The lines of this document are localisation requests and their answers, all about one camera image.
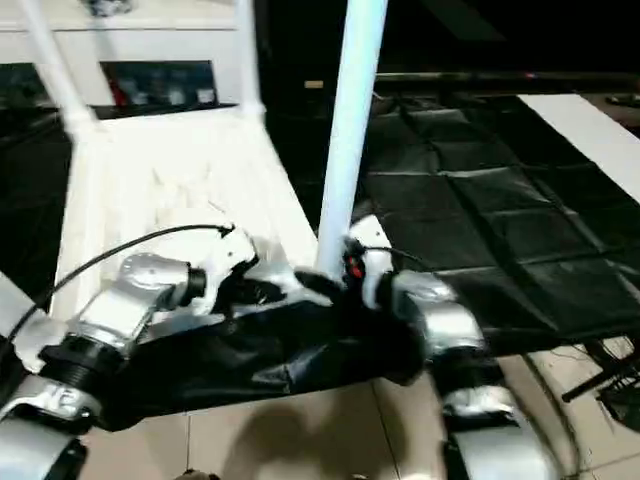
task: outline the silver metal housing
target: silver metal housing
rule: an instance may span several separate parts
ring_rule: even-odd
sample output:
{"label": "silver metal housing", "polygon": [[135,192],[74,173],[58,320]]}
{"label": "silver metal housing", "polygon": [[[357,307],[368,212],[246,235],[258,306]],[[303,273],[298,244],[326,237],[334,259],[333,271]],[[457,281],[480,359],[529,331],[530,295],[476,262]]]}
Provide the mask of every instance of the silver metal housing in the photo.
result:
{"label": "silver metal housing", "polygon": [[516,409],[511,392],[498,385],[456,390],[442,399],[442,407],[458,418],[474,418],[493,413],[513,417]]}
{"label": "silver metal housing", "polygon": [[29,405],[61,420],[73,422],[93,414],[98,416],[100,403],[88,393],[49,378],[29,375],[0,409],[0,425],[5,417],[21,405]]}
{"label": "silver metal housing", "polygon": [[454,434],[472,480],[558,480],[547,449],[527,429],[517,426]]}
{"label": "silver metal housing", "polygon": [[426,358],[458,347],[484,346],[474,315],[435,275],[403,270],[394,277],[392,291],[393,313],[419,334]]}
{"label": "silver metal housing", "polygon": [[45,480],[75,437],[19,418],[0,422],[0,478]]}
{"label": "silver metal housing", "polygon": [[124,356],[158,310],[175,308],[189,280],[189,265],[150,253],[128,257],[120,275],[80,312],[70,334],[111,345]]}

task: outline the cable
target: cable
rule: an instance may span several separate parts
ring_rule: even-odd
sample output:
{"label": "cable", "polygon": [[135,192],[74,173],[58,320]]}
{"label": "cable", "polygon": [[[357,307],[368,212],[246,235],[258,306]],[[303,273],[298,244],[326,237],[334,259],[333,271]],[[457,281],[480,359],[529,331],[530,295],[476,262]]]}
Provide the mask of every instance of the cable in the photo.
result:
{"label": "cable", "polygon": [[0,348],[0,373],[2,372],[2,363],[4,358],[11,351],[12,349],[11,345],[13,344],[13,341],[16,339],[16,337],[20,333],[20,330],[22,330],[22,328],[25,326],[29,318],[31,318],[31,316],[34,313],[36,313],[36,311],[38,311],[40,308],[43,308],[46,302],[49,301],[56,292],[64,288],[71,280],[73,280],[74,278],[76,278],[78,275],[88,270],[89,268],[93,267],[94,265],[106,260],[109,257],[112,257],[122,252],[123,250],[126,250],[131,247],[135,247],[136,245],[147,242],[157,237],[162,237],[170,233],[184,232],[187,230],[217,230],[221,232],[224,236],[227,233],[231,232],[233,229],[223,227],[221,225],[210,225],[210,224],[182,225],[180,227],[165,228],[163,230],[158,230],[157,232],[148,233],[147,235],[143,235],[134,240],[130,240],[118,247],[114,247],[110,250],[107,250],[106,252],[101,253],[100,255],[93,257],[91,260],[87,261],[86,263],[83,263],[82,265],[77,267],[75,270],[65,275],[58,283],[56,283],[53,287],[51,287],[51,289],[49,289],[44,294],[44,296],[40,297],[36,302],[34,302],[34,304],[31,305],[31,307],[29,307],[29,309],[16,322],[14,327],[11,329],[11,332],[9,332],[9,335],[7,335],[6,342]]}
{"label": "cable", "polygon": [[365,250],[376,251],[376,252],[389,252],[391,255],[395,255],[397,257],[406,258],[407,260],[411,260],[416,265],[422,267],[427,272],[433,271],[427,263],[422,260],[420,257],[416,257],[409,252],[405,252],[404,250],[400,250],[394,247],[363,247]]}
{"label": "cable", "polygon": [[569,419],[567,412],[565,412],[564,407],[553,393],[553,390],[551,389],[549,382],[547,382],[544,374],[540,371],[531,356],[522,355],[522,359],[524,360],[525,365],[529,368],[529,371],[531,371],[531,374],[542,389],[545,397],[547,397],[547,400],[549,400],[549,403],[551,403],[551,407],[553,408],[555,414],[558,416],[558,419],[562,424],[562,428],[569,438],[569,443],[571,444],[571,449],[573,450],[573,473],[570,473],[563,478],[572,480],[579,479],[580,474],[582,473],[582,462],[584,456],[582,453],[582,447],[580,447],[580,442],[578,441],[578,434],[573,427],[573,423]]}

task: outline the tiled floor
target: tiled floor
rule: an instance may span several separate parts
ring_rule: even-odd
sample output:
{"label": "tiled floor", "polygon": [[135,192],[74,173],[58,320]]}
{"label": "tiled floor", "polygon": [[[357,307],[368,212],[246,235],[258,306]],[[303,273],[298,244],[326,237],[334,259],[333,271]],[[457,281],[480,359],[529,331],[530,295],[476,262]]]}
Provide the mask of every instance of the tiled floor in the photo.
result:
{"label": "tiled floor", "polygon": [[[562,392],[598,371],[580,351],[535,356]],[[520,358],[502,360],[507,377],[536,419],[565,472],[570,444],[557,416]],[[638,478],[640,434],[613,422],[591,395],[567,408],[584,451],[585,480]],[[185,468],[223,480],[439,480],[442,428],[427,376],[409,388],[386,380],[287,399],[149,419],[126,432],[96,432],[83,480],[171,480]]]}

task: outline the white cabinet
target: white cabinet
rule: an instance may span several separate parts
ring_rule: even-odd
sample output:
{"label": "white cabinet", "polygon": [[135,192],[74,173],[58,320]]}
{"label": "white cabinet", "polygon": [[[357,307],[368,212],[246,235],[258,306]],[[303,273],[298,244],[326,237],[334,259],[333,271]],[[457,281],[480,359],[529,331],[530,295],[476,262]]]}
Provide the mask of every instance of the white cabinet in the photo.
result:
{"label": "white cabinet", "polygon": [[[47,21],[80,94],[113,105],[100,62],[209,61],[218,99],[238,103],[240,64],[233,0],[137,0],[133,11],[105,19],[80,0],[42,0]],[[0,0],[0,63],[35,59],[15,0]]]}

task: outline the white pole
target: white pole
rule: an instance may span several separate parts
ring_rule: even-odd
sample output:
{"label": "white pole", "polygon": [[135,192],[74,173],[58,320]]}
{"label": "white pole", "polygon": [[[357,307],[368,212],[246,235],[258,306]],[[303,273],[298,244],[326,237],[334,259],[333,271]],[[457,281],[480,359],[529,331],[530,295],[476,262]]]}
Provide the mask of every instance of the white pole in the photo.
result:
{"label": "white pole", "polygon": [[253,0],[237,0],[236,21],[240,53],[240,109],[244,114],[262,118],[264,105],[260,99]]}
{"label": "white pole", "polygon": [[87,122],[93,112],[80,98],[67,66],[60,55],[55,39],[42,13],[39,0],[20,0],[20,7],[29,27],[29,36],[35,46],[36,68],[51,99],[60,107],[67,132],[74,135]]}
{"label": "white pole", "polygon": [[347,6],[316,259],[316,267],[335,280],[351,224],[386,13],[387,0],[349,0]]}

